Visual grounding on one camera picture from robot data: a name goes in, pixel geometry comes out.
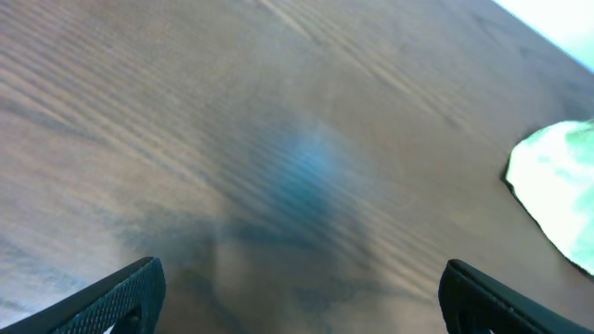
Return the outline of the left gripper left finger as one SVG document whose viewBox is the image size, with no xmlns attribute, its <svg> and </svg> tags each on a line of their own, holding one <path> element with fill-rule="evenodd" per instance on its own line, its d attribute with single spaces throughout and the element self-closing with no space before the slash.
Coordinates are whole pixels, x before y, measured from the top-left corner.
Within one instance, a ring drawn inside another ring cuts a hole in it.
<svg viewBox="0 0 594 334">
<path fill-rule="evenodd" d="M 1 331 L 148 334 L 155 331 L 165 294 L 161 261 L 144 257 Z"/>
</svg>

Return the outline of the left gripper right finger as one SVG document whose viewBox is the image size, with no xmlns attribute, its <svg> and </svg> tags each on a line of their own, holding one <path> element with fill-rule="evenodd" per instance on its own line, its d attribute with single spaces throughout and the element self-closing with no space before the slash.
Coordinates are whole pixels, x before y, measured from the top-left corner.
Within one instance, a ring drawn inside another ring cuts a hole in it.
<svg viewBox="0 0 594 334">
<path fill-rule="evenodd" d="M 458 259 L 445 266 L 438 300 L 449 334 L 593 334 Z"/>
</svg>

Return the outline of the green cloth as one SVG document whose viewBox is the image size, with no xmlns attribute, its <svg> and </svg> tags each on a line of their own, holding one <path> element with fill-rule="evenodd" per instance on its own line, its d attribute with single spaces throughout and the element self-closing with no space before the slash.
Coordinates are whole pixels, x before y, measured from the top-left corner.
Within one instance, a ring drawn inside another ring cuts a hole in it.
<svg viewBox="0 0 594 334">
<path fill-rule="evenodd" d="M 511 151 L 505 180 L 547 239 L 593 274 L 593 122 L 564 121 Z"/>
</svg>

